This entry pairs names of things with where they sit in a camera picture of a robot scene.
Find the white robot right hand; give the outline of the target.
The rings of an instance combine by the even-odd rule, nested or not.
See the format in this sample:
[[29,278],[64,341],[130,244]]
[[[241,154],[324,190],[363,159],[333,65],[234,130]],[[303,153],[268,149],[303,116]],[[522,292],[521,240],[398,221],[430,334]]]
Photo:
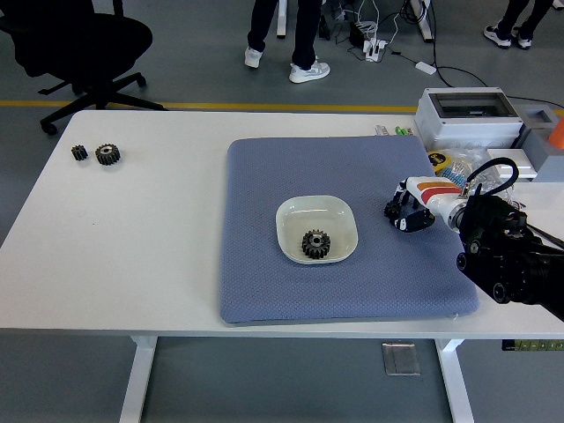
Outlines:
[[384,215],[398,230],[412,233],[430,227],[441,218],[447,227],[459,232],[467,199],[462,190],[445,177],[409,177],[397,185],[384,208]]

